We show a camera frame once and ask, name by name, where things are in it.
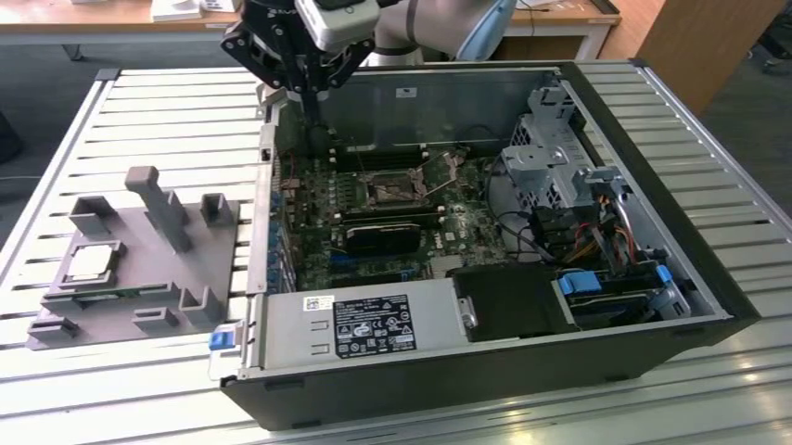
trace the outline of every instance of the power supply label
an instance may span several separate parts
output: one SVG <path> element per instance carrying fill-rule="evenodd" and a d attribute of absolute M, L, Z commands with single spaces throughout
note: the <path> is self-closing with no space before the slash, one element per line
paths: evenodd
<path fill-rule="evenodd" d="M 406 295 L 333 303 L 335 355 L 342 359 L 415 349 Z"/>

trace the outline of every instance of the metal table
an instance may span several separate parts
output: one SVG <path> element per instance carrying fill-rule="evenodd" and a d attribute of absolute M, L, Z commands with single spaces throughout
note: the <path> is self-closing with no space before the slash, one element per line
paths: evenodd
<path fill-rule="evenodd" d="M 649 70 L 588 75 L 765 319 L 641 378 L 296 433 L 271 434 L 208 378 L 207 336 L 32 352 L 27 326 L 59 265 L 76 196 L 123 191 L 155 165 L 182 202 L 243 201 L 228 319 L 244 311 L 260 128 L 255 79 L 236 68 L 124 70 L 96 81 L 0 253 L 0 431 L 25 443 L 788 443 L 792 223 Z"/>

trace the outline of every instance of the sticker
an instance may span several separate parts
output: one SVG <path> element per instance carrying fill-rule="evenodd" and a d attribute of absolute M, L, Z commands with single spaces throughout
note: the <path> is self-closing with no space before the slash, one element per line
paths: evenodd
<path fill-rule="evenodd" d="M 397 99 L 409 99 L 413 97 L 418 97 L 418 88 L 397 88 L 395 89 L 395 98 Z"/>
<path fill-rule="evenodd" d="M 302 299 L 302 310 L 307 312 L 325 311 L 327 309 L 333 309 L 333 301 L 335 301 L 335 296 L 333 295 L 306 297 Z"/>
<path fill-rule="evenodd" d="M 406 295 L 333 303 L 335 355 L 342 359 L 415 349 Z"/>

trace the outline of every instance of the blue latch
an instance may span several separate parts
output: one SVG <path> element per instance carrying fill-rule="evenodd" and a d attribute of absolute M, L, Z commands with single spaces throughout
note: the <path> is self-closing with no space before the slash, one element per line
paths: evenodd
<path fill-rule="evenodd" d="M 581 292 L 600 292 L 602 286 L 598 283 L 597 274 L 590 271 L 570 272 L 558 280 L 561 291 L 565 295 Z"/>
<path fill-rule="evenodd" d="M 230 350 L 234 346 L 234 331 L 211 333 L 210 350 Z"/>
<path fill-rule="evenodd" d="M 664 265 L 657 266 L 657 276 L 660 276 L 660 279 L 664 281 L 664 283 L 670 283 L 673 281 L 673 277 L 670 276 L 670 271 L 668 270 L 668 268 Z"/>

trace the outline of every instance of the robotic arm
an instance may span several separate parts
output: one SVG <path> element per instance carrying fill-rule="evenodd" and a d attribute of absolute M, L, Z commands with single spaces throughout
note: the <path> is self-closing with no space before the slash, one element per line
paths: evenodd
<path fill-rule="evenodd" d="M 493 54 L 516 0 L 244 0 L 223 49 L 272 88 L 300 102 L 307 128 L 327 129 L 319 101 L 371 51 L 419 45 L 461 60 Z"/>

